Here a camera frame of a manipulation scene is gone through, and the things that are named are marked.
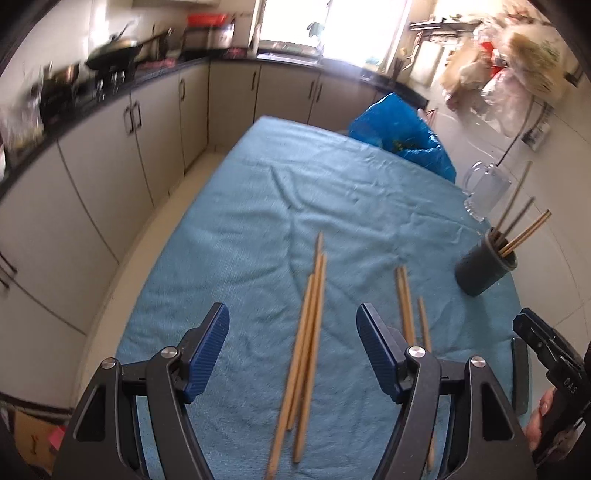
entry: kitchen window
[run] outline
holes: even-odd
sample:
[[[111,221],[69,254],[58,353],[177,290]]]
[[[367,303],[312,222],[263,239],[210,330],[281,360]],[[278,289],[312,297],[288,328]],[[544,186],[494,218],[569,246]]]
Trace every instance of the kitchen window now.
[[[385,70],[406,1],[266,0],[261,40],[317,47],[327,58]],[[314,22],[320,40],[309,36]]]

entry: chopstick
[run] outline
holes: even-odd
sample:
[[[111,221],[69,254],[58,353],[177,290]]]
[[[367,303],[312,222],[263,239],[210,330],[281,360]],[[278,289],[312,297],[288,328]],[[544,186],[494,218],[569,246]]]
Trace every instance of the chopstick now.
[[[501,251],[499,252],[500,255],[505,258],[509,255],[515,248],[520,246],[523,242],[525,242],[533,233],[540,228],[547,220],[552,216],[552,212],[546,210],[542,215],[540,215],[537,220],[532,223],[528,228],[526,228],[523,232],[517,235],[511,242],[506,244]]]
[[[304,379],[306,377],[306,367],[308,365],[308,359],[310,357],[314,316],[316,315],[318,304],[318,286],[320,284],[320,269],[322,263],[323,243],[324,235],[322,232],[320,232],[316,239],[316,252],[314,253],[314,283],[312,284],[312,295],[310,298],[309,309],[306,314],[306,332],[304,334],[303,354],[300,357],[300,362],[298,364],[297,379],[295,381],[295,390],[293,399],[291,401],[290,412],[287,420],[287,430],[290,431],[293,429],[296,423],[296,417],[301,403],[301,391],[304,385]]]
[[[404,339],[407,341],[409,346],[417,344],[417,336],[414,329],[413,319],[413,303],[411,300],[410,286],[408,285],[408,272],[406,266],[397,267],[395,269],[396,275],[396,288],[398,292],[398,304],[400,306],[400,315],[402,317],[402,329]],[[418,315],[421,319],[421,331],[423,335],[423,343],[425,350],[431,352],[431,335],[429,334],[429,324],[427,321],[427,312],[425,310],[425,302],[422,297],[417,300],[418,304]],[[429,444],[429,453],[427,455],[427,471],[431,472],[435,464],[435,432],[431,437],[431,443]]]
[[[402,334],[409,345],[414,345],[416,334],[413,322],[413,305],[410,300],[410,288],[408,287],[408,274],[405,266],[397,267],[396,289],[398,292],[398,305],[400,306],[400,316],[402,317]]]
[[[308,362],[306,375],[306,388],[304,390],[304,398],[302,400],[300,422],[298,424],[293,461],[300,463],[306,445],[306,432],[308,430],[308,422],[310,421],[310,406],[312,404],[312,392],[314,390],[314,377],[316,376],[316,362],[318,360],[318,348],[320,345],[320,330],[322,326],[322,313],[324,306],[324,284],[326,282],[326,255],[322,254],[318,292],[318,304],[316,309],[316,317],[314,319],[314,336],[312,337],[312,345],[310,351],[310,360]]]
[[[289,373],[287,375],[287,383],[285,385],[285,393],[279,417],[277,418],[277,428],[275,430],[275,437],[271,446],[271,453],[269,454],[269,462],[267,464],[267,472],[265,480],[272,480],[277,474],[279,468],[279,460],[281,457],[281,449],[283,447],[283,440],[285,438],[285,430],[288,426],[290,414],[294,407],[297,408],[299,402],[296,399],[301,394],[300,373],[303,375],[305,366],[307,365],[307,358],[310,349],[311,330],[313,328],[313,317],[316,312],[316,297],[318,290],[318,279],[322,267],[322,246],[324,236],[322,232],[316,238],[316,249],[314,253],[314,273],[308,276],[308,283],[306,286],[306,293],[302,303],[300,313],[300,324],[295,337],[294,352],[291,357],[291,364]],[[300,381],[300,391],[296,387]]]
[[[271,447],[271,454],[269,455],[269,463],[267,465],[267,474],[265,475],[266,480],[275,478],[277,469],[279,467],[279,458],[281,456],[281,449],[283,447],[283,440],[285,437],[285,428],[287,427],[288,414],[292,399],[296,388],[296,376],[297,368],[300,364],[300,358],[302,356],[302,350],[304,346],[304,332],[306,330],[306,320],[310,307],[310,297],[312,294],[312,286],[314,284],[314,275],[308,276],[308,285],[306,287],[306,294],[304,296],[304,302],[301,308],[300,314],[300,325],[298,327],[297,336],[295,337],[294,352],[291,357],[290,370],[287,375],[287,385],[285,386],[285,393],[283,395],[283,403],[281,404],[281,410],[279,418],[277,419],[277,428],[275,430],[275,438]]]
[[[515,228],[515,225],[517,225],[517,222],[519,222],[521,220],[521,218],[525,215],[527,210],[534,203],[534,200],[535,200],[535,197],[530,197],[530,199],[527,201],[525,206],[519,211],[519,213],[517,214],[515,219],[509,224],[509,226],[507,227],[507,230],[505,230],[504,233],[499,232],[499,238],[497,238],[496,242],[495,242],[496,248],[499,248],[501,246],[501,243],[503,243],[503,239],[507,238],[507,235],[509,235],[511,233],[511,231]]]
[[[428,352],[433,351],[433,345],[431,344],[431,334],[429,332],[429,323],[427,321],[427,311],[425,309],[425,302],[423,297],[417,299],[418,304],[418,316],[421,319],[421,334],[423,336],[423,344],[425,350]],[[429,454],[427,456],[427,471],[431,472],[435,465],[435,432],[431,436],[431,443],[429,444]]]
[[[493,227],[492,239],[494,241],[496,241],[496,237],[499,232],[499,229],[501,228],[503,222],[507,218],[507,215],[509,215],[509,210],[511,210],[511,208],[513,207],[513,204],[515,203],[515,199],[517,198],[517,195],[519,194],[519,191],[521,190],[521,187],[523,186],[523,184],[525,182],[525,178],[527,177],[527,174],[530,172],[530,168],[533,165],[533,163],[534,162],[532,160],[530,160],[528,163],[526,163],[525,170],[523,171],[523,175],[521,176],[521,179],[519,180],[519,183],[517,184],[517,188],[515,189],[515,191],[513,192],[513,195],[511,196],[511,200],[509,200],[509,203],[505,207],[505,211],[501,215],[501,219],[499,220],[499,223],[497,223],[496,227]]]

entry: blue gripper pad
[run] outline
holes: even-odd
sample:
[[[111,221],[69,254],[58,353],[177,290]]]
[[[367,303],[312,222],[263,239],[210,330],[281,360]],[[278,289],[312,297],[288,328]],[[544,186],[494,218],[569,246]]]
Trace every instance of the blue gripper pad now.
[[[385,327],[382,319],[371,307],[372,312],[366,308],[368,304],[363,304],[357,309],[357,332],[363,343],[365,352],[369,358],[375,376],[378,379],[382,391],[396,401],[402,393],[402,388],[398,382],[397,363],[382,335],[391,335]],[[379,321],[383,328],[378,330],[375,322]]]
[[[186,382],[185,403],[191,403],[205,391],[229,329],[228,307],[214,303],[201,325],[189,330],[179,343],[181,376]]]

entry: blue plastic bag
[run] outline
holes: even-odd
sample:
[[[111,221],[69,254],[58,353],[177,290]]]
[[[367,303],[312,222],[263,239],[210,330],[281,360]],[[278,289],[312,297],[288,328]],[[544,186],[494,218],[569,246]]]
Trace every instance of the blue plastic bag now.
[[[456,169],[435,133],[395,93],[353,120],[349,136],[410,160],[452,183],[456,181]]]

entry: floor tile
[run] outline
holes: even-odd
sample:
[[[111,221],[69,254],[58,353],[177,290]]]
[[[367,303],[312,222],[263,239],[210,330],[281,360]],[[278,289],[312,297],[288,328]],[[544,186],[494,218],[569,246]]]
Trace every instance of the floor tile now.
[[[144,233],[132,247],[112,283],[105,308],[89,335],[86,359],[82,362],[79,372],[79,388],[74,392],[74,395],[78,395],[75,402],[84,392],[101,360],[115,354],[137,297],[160,252],[195,196],[223,158],[223,155],[216,153],[205,153],[199,157],[187,172],[184,181],[173,192],[168,202],[157,210]]]

